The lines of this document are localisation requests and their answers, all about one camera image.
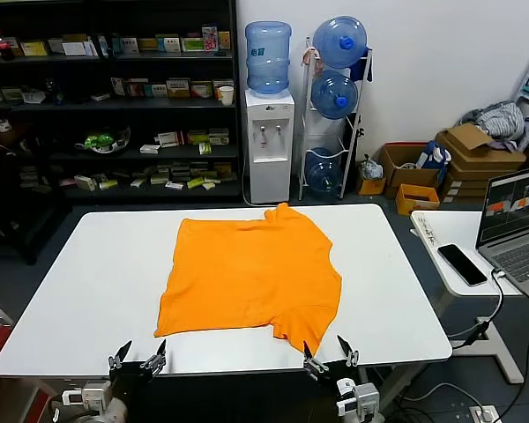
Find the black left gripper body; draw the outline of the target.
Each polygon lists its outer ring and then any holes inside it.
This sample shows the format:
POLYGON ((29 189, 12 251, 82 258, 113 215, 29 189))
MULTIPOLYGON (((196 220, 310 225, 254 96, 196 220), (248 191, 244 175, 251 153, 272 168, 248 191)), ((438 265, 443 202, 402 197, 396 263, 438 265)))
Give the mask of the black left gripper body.
POLYGON ((156 370, 146 366, 120 366, 109 370, 113 392, 132 392, 150 382, 156 375, 156 370))

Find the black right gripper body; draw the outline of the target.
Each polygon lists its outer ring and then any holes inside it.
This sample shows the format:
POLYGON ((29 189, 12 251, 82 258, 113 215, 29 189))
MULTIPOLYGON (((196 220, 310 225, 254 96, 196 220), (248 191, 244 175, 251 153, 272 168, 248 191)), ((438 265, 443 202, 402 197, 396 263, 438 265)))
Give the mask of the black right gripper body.
POLYGON ((324 364, 327 369, 319 376, 319 384, 328 388, 336 388, 337 381, 351 379, 355 385, 360 384, 359 368, 346 365, 345 361, 332 361, 324 364))

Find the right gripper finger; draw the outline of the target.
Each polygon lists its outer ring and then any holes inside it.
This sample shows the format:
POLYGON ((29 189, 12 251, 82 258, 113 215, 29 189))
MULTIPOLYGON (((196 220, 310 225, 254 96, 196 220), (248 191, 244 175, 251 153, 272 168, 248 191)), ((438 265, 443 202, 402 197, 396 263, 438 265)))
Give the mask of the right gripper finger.
POLYGON ((343 337, 337 336, 339 345, 346 357, 346 365, 348 367, 357 367, 360 359, 360 353, 354 349, 343 337))
POLYGON ((313 356, 306 341, 303 341, 303 355, 303 368, 312 378, 327 378, 329 376, 329 368, 313 356))

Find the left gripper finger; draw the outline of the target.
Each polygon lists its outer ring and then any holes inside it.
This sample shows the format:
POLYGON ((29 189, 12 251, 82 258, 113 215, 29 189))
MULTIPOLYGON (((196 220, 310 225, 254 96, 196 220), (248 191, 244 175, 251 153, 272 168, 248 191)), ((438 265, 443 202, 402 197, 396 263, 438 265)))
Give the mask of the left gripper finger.
POLYGON ((167 341, 163 339, 157 352, 144 361, 140 368, 149 374, 159 374, 167 364, 166 343, 167 341))
POLYGON ((121 368, 122 364, 123 364, 123 361, 124 361, 128 351, 130 350, 130 347, 131 347, 131 341, 128 341, 126 344, 124 344, 123 346, 121 346, 117 350, 115 355, 109 356, 108 357, 108 367, 110 369, 121 368))

